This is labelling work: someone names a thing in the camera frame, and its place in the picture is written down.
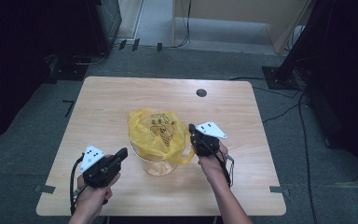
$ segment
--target person's left hand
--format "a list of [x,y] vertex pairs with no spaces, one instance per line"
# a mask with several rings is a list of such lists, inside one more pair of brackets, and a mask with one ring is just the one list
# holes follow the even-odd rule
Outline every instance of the person's left hand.
[[[110,187],[119,178],[120,173],[105,188],[94,189],[90,186],[86,187],[77,198],[76,210],[69,223],[91,223],[94,218],[100,215],[103,209],[103,201],[112,197]],[[80,189],[82,186],[84,186],[84,179],[83,175],[80,175],[77,178],[77,187]]]

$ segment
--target table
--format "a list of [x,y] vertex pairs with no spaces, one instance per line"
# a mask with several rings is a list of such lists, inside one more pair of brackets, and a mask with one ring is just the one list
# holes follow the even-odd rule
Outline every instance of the table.
[[[173,0],[173,46],[175,46],[175,17],[187,18],[189,1]],[[190,18],[265,23],[275,51],[281,54],[296,27],[299,24],[305,25],[314,2],[314,0],[192,0]]]
[[[198,89],[207,95],[199,97]],[[70,173],[87,145],[111,154],[122,147],[129,149],[102,216],[220,215],[196,157],[165,176],[152,176],[142,169],[131,150],[127,126],[129,112],[142,107],[172,110],[185,123],[213,120],[228,136],[222,142],[235,160],[232,191],[245,211],[250,216],[285,213],[282,194],[270,191],[280,183],[249,82],[87,77],[46,183],[56,189],[53,194],[42,193],[38,215],[70,215]]]

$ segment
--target hand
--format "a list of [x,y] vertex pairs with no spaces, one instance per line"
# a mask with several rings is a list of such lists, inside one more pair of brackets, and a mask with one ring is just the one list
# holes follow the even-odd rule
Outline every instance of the hand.
[[[227,147],[223,145],[222,142],[219,142],[219,145],[220,150],[226,154],[228,152]],[[226,162],[226,158],[224,158],[221,153],[216,153],[216,155],[220,158],[220,160]],[[199,157],[199,165],[211,184],[220,182],[225,185],[227,184],[222,167],[214,155],[209,157]]]
[[[91,223],[94,218],[100,215],[103,208],[103,201],[112,197],[110,187],[114,185],[120,178],[118,173],[115,178],[105,188],[94,189],[86,187],[78,196],[76,202],[76,210],[69,223]],[[80,189],[84,186],[83,175],[77,178],[77,187]]]

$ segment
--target plastic bag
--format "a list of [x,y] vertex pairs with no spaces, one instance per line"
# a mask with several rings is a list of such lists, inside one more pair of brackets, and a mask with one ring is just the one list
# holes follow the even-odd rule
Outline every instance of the plastic bag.
[[140,156],[159,156],[163,161],[186,164],[191,161],[194,151],[189,150],[188,127],[172,112],[155,112],[149,108],[131,111],[128,115],[129,136],[140,151]]

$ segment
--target cup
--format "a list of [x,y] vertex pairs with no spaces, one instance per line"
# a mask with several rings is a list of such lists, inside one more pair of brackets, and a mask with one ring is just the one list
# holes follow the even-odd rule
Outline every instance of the cup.
[[135,152],[135,155],[138,156],[142,164],[142,168],[150,175],[156,175],[156,176],[168,175],[172,171],[174,171],[178,165],[169,161],[165,161],[160,156],[157,155],[149,154],[141,157],[139,148],[133,143],[131,143],[131,145],[133,151]]

